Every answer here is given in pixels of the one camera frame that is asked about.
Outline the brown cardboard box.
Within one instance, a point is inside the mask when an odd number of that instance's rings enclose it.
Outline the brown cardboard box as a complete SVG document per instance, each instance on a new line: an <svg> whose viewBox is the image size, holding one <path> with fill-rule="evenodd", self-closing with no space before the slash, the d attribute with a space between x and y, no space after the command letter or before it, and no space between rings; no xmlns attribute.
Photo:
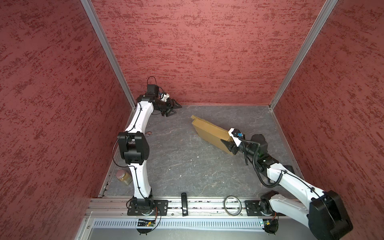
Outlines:
<svg viewBox="0 0 384 240"><path fill-rule="evenodd" d="M225 130L221 127L218 127L204 119L198 118L194 115L191 116L193 119L192 125L197 131L198 135L205 140L206 142L214 145L215 147L219 148L223 152L234 155L222 142L228 141L230 143L233 142L232 138L230 137L228 130Z"/></svg>

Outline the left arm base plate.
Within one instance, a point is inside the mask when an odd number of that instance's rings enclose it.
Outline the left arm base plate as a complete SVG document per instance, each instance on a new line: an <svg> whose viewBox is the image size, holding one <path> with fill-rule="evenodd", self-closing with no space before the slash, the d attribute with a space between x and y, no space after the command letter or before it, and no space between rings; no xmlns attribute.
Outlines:
<svg viewBox="0 0 384 240"><path fill-rule="evenodd" d="M144 200L134 198L128 205L128 216L166 216L168 200Z"/></svg>

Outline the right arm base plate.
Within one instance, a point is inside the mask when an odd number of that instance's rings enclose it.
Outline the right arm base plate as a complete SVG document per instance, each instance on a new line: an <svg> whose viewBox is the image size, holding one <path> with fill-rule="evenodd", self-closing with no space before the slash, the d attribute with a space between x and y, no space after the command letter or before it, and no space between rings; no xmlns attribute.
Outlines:
<svg viewBox="0 0 384 240"><path fill-rule="evenodd" d="M245 210L249 217L285 217L285 215L275 212L269 201L266 200L247 200L245 201Z"/></svg>

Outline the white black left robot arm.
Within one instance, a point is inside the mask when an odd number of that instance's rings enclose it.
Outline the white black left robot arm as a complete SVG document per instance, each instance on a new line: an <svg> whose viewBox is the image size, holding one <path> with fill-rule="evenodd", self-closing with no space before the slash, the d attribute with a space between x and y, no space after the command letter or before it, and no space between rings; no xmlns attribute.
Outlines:
<svg viewBox="0 0 384 240"><path fill-rule="evenodd" d="M176 114L182 106L157 85L147 85L147 92L138 97L134 117L124 132L117 136L117 144L121 158L130 169L134 182L132 203L140 211L152 211L154 198L148 180L147 160L150 146L145 132L149 119L154 111L163 117Z"/></svg>

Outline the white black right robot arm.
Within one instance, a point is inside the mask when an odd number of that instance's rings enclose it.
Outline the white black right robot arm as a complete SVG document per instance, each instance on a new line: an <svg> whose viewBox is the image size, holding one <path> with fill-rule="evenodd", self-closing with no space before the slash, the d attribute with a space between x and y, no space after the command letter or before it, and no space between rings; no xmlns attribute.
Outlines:
<svg viewBox="0 0 384 240"><path fill-rule="evenodd" d="M353 230L353 223L342 198L334 191L324 191L301 179L290 166L279 163L268 153L268 143L261 134L250 140L237 129L229 131L229 140L221 142L230 153L243 153L251 163L259 181L270 191L262 195L258 205L248 207L263 216L285 215L309 228L318 240L339 240Z"/></svg>

